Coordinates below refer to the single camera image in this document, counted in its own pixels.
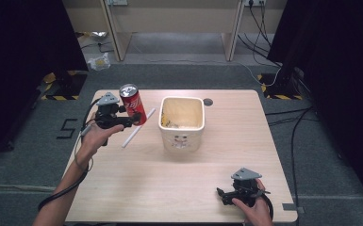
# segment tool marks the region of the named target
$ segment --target black curtain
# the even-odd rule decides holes
[[[288,0],[269,59],[303,69],[322,122],[363,185],[363,4],[316,3]],[[315,23],[303,27],[306,20]],[[316,32],[299,37],[302,29]]]
[[[43,77],[70,70],[88,67],[61,0],[0,0],[0,144]]]

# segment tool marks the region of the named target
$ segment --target trash bin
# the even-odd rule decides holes
[[[205,128],[204,102],[194,97],[163,98],[158,126],[166,150],[178,153],[198,150]]]

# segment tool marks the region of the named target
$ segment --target can lid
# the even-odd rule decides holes
[[[120,88],[120,96],[122,97],[133,96],[134,94],[137,93],[137,91],[138,91],[137,86],[135,86],[134,84],[127,84]]]

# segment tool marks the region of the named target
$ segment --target coca-cola can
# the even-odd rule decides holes
[[[137,86],[134,84],[126,84],[120,87],[120,97],[122,98],[128,116],[136,120],[134,125],[143,125],[146,122],[146,114]]]

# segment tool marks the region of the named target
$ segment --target human hand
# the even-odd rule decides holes
[[[259,179],[256,179],[259,189],[265,190],[266,187],[261,183]],[[243,211],[246,216],[245,222],[250,222],[255,226],[271,226],[272,218],[269,213],[269,206],[263,198],[256,199],[256,203],[253,207],[247,206],[239,199],[232,199],[232,203]]]
[[[124,126],[119,124],[108,129],[102,129],[95,123],[95,113],[92,114],[88,123],[90,129],[83,136],[80,150],[87,150],[92,156],[97,153],[98,149],[107,141],[112,134],[123,131]]]

